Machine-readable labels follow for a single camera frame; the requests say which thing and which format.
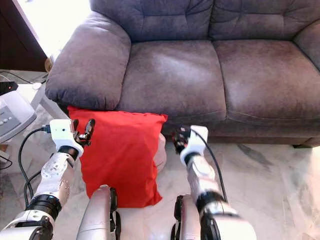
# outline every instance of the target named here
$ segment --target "black wire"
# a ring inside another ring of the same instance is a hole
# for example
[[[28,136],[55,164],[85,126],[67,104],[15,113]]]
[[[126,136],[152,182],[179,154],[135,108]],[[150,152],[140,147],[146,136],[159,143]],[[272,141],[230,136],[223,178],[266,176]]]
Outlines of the black wire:
[[[209,151],[209,153],[210,153],[210,155],[211,155],[211,157],[212,157],[212,159],[214,161],[216,170],[218,171],[218,175],[219,175],[219,180],[220,180],[220,184],[221,184],[221,189],[222,189],[222,194],[223,194],[224,201],[226,203],[228,203],[228,198],[227,198],[227,193],[226,193],[226,189],[225,189],[224,180],[222,178],[222,173],[220,171],[220,167],[219,167],[218,161],[217,161],[214,153],[212,152],[211,148],[207,144],[206,140],[204,140],[204,138],[199,133],[197,133],[197,131],[193,130],[192,128],[191,128],[191,131],[193,131],[196,135],[198,135],[199,138],[201,138],[201,140],[204,142],[206,148],[208,149],[208,151]]]
[[[9,71],[0,71],[0,73],[11,74],[11,75],[15,76],[16,78],[21,79],[22,81],[25,81],[25,82],[28,83],[28,84],[34,84],[34,82],[25,80],[24,78],[22,78],[22,77],[20,77],[20,76],[18,76],[18,75],[16,75],[16,74],[14,74],[14,73],[12,73],[12,72],[9,72]]]
[[[30,182],[39,174],[41,174],[41,170],[36,172],[34,175],[32,175],[32,177],[30,177],[28,179],[28,181],[24,184],[24,188],[23,188],[23,194],[24,194],[24,203],[25,203],[25,209],[27,209],[27,206],[29,205],[29,200],[28,200],[28,195],[27,195],[27,187],[29,184],[31,184]]]
[[[3,158],[3,159],[5,159],[6,161],[10,162],[9,166],[6,166],[6,167],[4,167],[4,168],[0,168],[0,170],[4,170],[4,169],[7,169],[7,168],[10,168],[11,165],[12,165],[12,161],[10,161],[9,159],[4,158],[3,156],[0,156],[0,157]]]
[[[21,146],[20,146],[20,149],[19,149],[19,153],[18,153],[18,163],[19,163],[19,167],[20,167],[21,173],[22,173],[22,175],[23,175],[24,180],[25,180],[26,183],[28,183],[29,179],[28,179],[27,174],[26,174],[26,172],[25,172],[25,170],[24,170],[24,167],[22,166],[22,163],[21,163],[22,150],[23,150],[24,145],[25,145],[26,141],[28,140],[28,138],[29,138],[32,134],[34,134],[34,133],[36,133],[36,132],[39,132],[39,131],[44,131],[44,128],[41,127],[41,128],[38,128],[38,129],[33,130],[33,131],[31,131],[30,133],[28,133],[28,135],[23,139],[23,141],[22,141],[22,143],[21,143]],[[34,196],[34,191],[33,191],[33,189],[32,189],[32,186],[31,186],[30,182],[27,184],[27,186],[28,186],[28,188],[29,188],[30,196],[31,196],[31,198],[32,198],[32,197]]]

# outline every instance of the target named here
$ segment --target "red pillow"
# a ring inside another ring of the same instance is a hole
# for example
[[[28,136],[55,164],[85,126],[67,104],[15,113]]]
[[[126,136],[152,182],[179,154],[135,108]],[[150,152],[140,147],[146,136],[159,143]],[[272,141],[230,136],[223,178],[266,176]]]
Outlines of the red pillow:
[[[68,110],[71,119],[79,119],[81,132],[89,119],[95,119],[92,144],[80,159],[89,198],[100,185],[107,184],[116,189],[120,208],[142,208],[162,199],[153,158],[166,115]]]

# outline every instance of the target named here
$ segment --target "gray sofa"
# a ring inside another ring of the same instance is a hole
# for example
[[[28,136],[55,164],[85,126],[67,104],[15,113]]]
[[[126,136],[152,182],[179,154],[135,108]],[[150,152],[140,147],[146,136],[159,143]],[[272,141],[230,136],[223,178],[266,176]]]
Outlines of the gray sofa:
[[[320,0],[91,0],[46,95],[217,142],[320,145]]]

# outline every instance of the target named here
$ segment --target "marble floor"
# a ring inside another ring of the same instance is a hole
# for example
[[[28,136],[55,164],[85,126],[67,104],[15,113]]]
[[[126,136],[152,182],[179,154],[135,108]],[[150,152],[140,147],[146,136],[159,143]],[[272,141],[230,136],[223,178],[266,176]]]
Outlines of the marble floor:
[[[43,108],[32,124],[46,124]],[[46,151],[54,150],[50,136],[35,136]],[[223,175],[229,202],[254,227],[258,240],[320,240],[320,147],[294,149],[290,145],[209,144]],[[187,173],[173,144],[165,146],[167,162],[158,174],[163,199],[155,206],[119,209],[121,240],[168,240],[175,222],[178,195],[190,192]],[[47,160],[31,159],[27,173],[38,171]],[[56,220],[55,240],[75,239],[89,199],[76,166],[71,197]],[[39,179],[33,182],[34,188]],[[0,229],[23,210],[23,178],[19,173],[0,171]]]

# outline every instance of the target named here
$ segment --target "seat cushion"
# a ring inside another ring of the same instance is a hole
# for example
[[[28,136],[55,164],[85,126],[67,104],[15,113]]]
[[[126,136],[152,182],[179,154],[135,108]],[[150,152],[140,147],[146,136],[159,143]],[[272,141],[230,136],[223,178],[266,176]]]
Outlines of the seat cushion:
[[[167,114],[181,123],[224,120],[219,60],[208,40],[132,45],[118,110]]]
[[[117,22],[133,42],[208,37],[213,0],[90,0],[91,9]]]
[[[209,36],[290,40],[317,19],[319,0],[215,0]]]
[[[215,41],[227,117],[266,126],[320,125],[320,72],[290,41]]]

